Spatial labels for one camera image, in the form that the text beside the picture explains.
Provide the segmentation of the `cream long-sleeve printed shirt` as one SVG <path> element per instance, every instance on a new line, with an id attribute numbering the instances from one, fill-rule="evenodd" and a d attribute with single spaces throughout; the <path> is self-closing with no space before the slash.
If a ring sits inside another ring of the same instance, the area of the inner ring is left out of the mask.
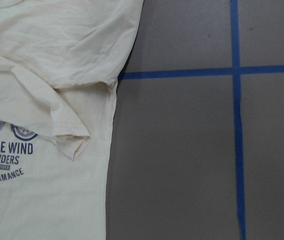
<path id="1" fill-rule="evenodd" d="M 141 0 L 0 0 L 0 240 L 104 240 Z"/>

